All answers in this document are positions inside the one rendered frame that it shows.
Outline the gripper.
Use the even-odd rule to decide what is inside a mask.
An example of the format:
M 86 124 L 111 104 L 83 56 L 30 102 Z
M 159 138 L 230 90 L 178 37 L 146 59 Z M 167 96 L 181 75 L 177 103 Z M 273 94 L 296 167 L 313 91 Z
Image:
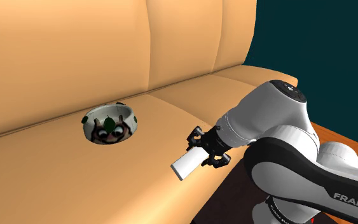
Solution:
M 201 147 L 208 154 L 201 166 L 210 165 L 215 169 L 222 166 L 226 166 L 230 163 L 231 157 L 225 154 L 228 150 L 232 149 L 219 137 L 216 126 L 213 126 L 209 131 L 203 133 L 201 127 L 196 126 L 187 137 L 188 149 L 193 147 Z M 215 159 L 215 156 L 222 156 L 219 159 Z

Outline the white rectangular box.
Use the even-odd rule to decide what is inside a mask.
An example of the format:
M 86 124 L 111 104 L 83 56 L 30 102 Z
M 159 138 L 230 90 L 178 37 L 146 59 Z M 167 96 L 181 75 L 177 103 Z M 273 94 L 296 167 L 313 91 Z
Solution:
M 179 180 L 182 181 L 208 157 L 209 154 L 203 148 L 193 147 L 177 159 L 170 167 Z

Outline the white bowl with animal print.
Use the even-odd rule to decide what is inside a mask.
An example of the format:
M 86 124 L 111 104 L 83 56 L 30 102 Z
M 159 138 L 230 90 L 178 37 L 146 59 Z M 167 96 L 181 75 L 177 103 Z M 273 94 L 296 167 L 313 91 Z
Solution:
M 117 102 L 90 110 L 81 120 L 85 137 L 95 144 L 116 144 L 137 130 L 137 118 L 131 107 Z

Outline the tan leather sofa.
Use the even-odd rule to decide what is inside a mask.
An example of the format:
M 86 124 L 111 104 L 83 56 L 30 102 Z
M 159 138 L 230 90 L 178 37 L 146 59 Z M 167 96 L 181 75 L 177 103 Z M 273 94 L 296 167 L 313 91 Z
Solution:
M 257 0 L 0 0 L 0 224 L 189 224 L 243 157 L 180 181 L 172 163 L 254 87 Z M 131 107 L 116 144 L 83 131 Z

